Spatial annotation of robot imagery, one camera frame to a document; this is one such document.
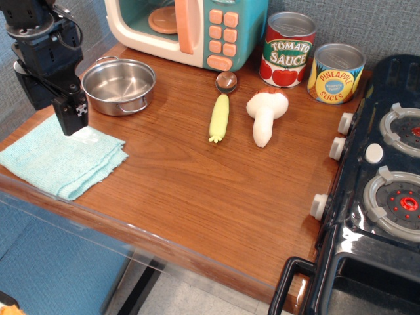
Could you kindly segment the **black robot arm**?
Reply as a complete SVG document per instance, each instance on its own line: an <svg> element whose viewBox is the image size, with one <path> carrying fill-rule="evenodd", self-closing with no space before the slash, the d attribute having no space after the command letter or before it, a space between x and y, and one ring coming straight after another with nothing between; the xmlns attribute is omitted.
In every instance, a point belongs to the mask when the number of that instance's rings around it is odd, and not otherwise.
<svg viewBox="0 0 420 315"><path fill-rule="evenodd" d="M55 1L2 1L5 29L18 57L15 74L32 106L53 106L66 136L88 125L88 103L76 68L83 32Z"/></svg>

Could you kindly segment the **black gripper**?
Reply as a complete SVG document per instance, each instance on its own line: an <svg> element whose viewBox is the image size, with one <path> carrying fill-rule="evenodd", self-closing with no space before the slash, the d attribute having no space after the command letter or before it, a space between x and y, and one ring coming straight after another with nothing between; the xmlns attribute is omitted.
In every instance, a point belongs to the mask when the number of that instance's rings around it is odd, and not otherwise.
<svg viewBox="0 0 420 315"><path fill-rule="evenodd" d="M89 124L85 92L75 74L83 33L69 14L13 14L16 76L35 110L51 104L66 136Z"/></svg>

